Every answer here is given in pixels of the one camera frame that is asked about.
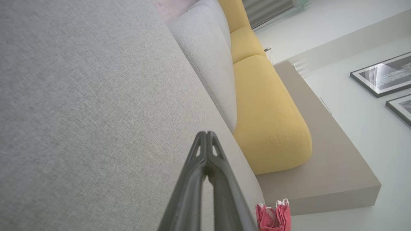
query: gray sofa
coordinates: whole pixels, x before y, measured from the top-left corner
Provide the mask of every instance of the gray sofa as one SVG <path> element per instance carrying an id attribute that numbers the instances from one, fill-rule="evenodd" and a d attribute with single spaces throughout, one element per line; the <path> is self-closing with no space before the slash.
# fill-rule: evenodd
<path id="1" fill-rule="evenodd" d="M 151 0 L 4 1 L 0 230 L 156 230 L 201 130 L 260 186 Z M 212 186 L 203 229 L 212 229 Z"/>

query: black and white photo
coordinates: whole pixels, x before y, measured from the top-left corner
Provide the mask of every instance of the black and white photo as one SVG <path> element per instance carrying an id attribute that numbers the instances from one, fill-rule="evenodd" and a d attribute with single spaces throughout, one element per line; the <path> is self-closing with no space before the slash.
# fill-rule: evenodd
<path id="1" fill-rule="evenodd" d="M 411 94 L 387 101 L 386 106 L 411 126 Z"/>
<path id="2" fill-rule="evenodd" d="M 350 73 L 375 97 L 411 88 L 411 52 Z"/>

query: sofa back cushion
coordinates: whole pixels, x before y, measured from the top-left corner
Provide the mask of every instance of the sofa back cushion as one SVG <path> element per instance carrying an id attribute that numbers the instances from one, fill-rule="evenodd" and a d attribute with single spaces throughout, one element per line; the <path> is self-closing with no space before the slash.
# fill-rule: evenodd
<path id="1" fill-rule="evenodd" d="M 233 132 L 237 123 L 237 104 L 232 57 L 214 12 L 208 6 L 198 5 L 168 26 Z"/>
<path id="2" fill-rule="evenodd" d="M 213 12 L 215 16 L 215 19 L 217 20 L 218 26 L 223 32 L 224 37 L 226 38 L 227 44 L 231 50 L 231 36 L 230 36 L 229 24 L 227 22 L 226 15 L 224 14 L 223 8 L 221 8 L 219 2 L 217 0 L 199 0 L 190 9 L 196 6 L 207 6 L 211 9 L 211 11 Z"/>

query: white wall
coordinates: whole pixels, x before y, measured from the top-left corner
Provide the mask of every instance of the white wall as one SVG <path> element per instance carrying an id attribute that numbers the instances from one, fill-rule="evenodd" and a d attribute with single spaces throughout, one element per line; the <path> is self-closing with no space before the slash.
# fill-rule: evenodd
<path id="1" fill-rule="evenodd" d="M 349 73 L 411 51 L 402 38 L 314 71 L 305 80 L 382 183 L 375 206 L 293 216 L 293 231 L 411 230 L 411 128 L 385 102 L 411 89 L 375 98 Z"/>
<path id="2" fill-rule="evenodd" d="M 312 0 L 305 11 L 257 37 L 264 48 L 272 46 L 271 61 L 277 63 L 408 9 L 411 0 Z"/>
<path id="3" fill-rule="evenodd" d="M 411 9 L 382 21 L 356 30 L 326 44 L 287 59 L 290 63 L 302 60 L 306 64 L 303 77 L 323 66 L 351 57 L 355 54 L 382 46 L 393 40 L 411 36 Z"/>

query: black frame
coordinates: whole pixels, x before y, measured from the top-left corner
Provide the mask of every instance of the black frame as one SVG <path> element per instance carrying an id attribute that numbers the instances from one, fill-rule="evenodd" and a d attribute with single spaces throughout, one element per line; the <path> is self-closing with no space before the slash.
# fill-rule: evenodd
<path id="1" fill-rule="evenodd" d="M 382 96 L 386 96 L 386 95 L 389 95 L 389 94 L 392 94 L 392 93 L 396 93 L 396 92 L 399 92 L 399 91 L 402 91 L 402 90 L 411 88 L 411 83 L 410 83 L 410 84 L 408 84 L 408 85 L 405 85 L 405 86 L 402 86 L 402 87 L 399 87 L 399 88 L 396 88 L 396 89 L 392 89 L 392 90 L 390 90 L 390 91 L 386 91 L 386 92 L 383 92 L 383 93 L 379 93 L 379 94 L 378 94 L 378 93 L 376 93 L 374 90 L 372 90 L 366 83 L 362 82 L 359 78 L 357 78 L 357 77 L 353 74 L 354 72 L 357 72 L 357 71 L 359 71 L 359 70 L 362 70 L 362 69 L 365 69 L 365 68 L 369 68 L 369 67 L 375 66 L 375 65 L 377 65 L 377 64 L 379 64 L 379 63 L 382 63 L 382 62 L 390 61 L 391 59 L 395 59 L 395 58 L 398 58 L 398 57 L 400 57 L 400 56 L 403 56 L 403 55 L 406 55 L 406 54 L 409 54 L 409 53 L 411 53 L 411 52 L 407 52 L 407 53 L 404 53 L 404 54 L 402 54 L 402 55 L 395 56 L 395 57 L 393 57 L 393 58 L 390 58 L 390 59 L 387 59 L 387 60 L 384 60 L 384 61 L 381 61 L 381 62 L 374 63 L 373 65 L 370 65 L 370 66 L 368 66 L 368 67 L 363 67 L 363 68 L 361 68 L 361 69 L 355 70 L 355 71 L 353 71 L 353 72 L 350 73 L 350 77 L 351 77 L 352 79 L 354 79 L 355 81 L 357 81 L 361 86 L 363 86 L 367 91 L 369 91 L 371 94 L 373 94 L 376 98 L 380 98 L 380 97 L 382 97 Z"/>
<path id="2" fill-rule="evenodd" d="M 409 95 L 403 95 L 403 96 L 401 96 L 401 97 L 398 97 L 398 98 L 395 98 L 395 99 L 392 99 L 392 100 L 388 100 L 388 101 L 386 102 L 386 106 L 387 106 L 389 109 L 391 109 L 395 114 L 397 114 L 397 116 L 400 117 L 406 124 L 408 124 L 408 126 L 411 127 L 411 120 L 408 119 L 404 114 L 402 114 L 398 109 L 396 109 L 396 108 L 390 103 L 391 101 L 394 101 L 394 100 L 397 100 L 397 99 L 401 99 L 401 98 L 404 98 L 404 97 L 407 97 L 407 96 L 410 96 L 410 95 L 411 95 L 411 94 L 409 94 Z"/>

